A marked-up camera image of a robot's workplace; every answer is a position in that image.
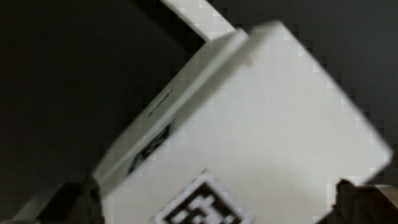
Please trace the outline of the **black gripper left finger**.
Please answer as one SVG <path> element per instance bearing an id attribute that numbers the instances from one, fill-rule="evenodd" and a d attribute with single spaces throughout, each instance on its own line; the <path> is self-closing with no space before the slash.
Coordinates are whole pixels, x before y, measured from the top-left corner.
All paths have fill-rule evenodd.
<path id="1" fill-rule="evenodd" d="M 104 224 L 99 185 L 92 177 L 40 190 L 10 224 Z"/>

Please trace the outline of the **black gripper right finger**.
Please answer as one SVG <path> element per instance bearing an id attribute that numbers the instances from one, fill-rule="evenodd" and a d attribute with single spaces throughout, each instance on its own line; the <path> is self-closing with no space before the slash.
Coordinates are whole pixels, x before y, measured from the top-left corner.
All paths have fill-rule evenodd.
<path id="1" fill-rule="evenodd" d="M 398 186 L 335 185 L 334 224 L 398 224 Z"/>

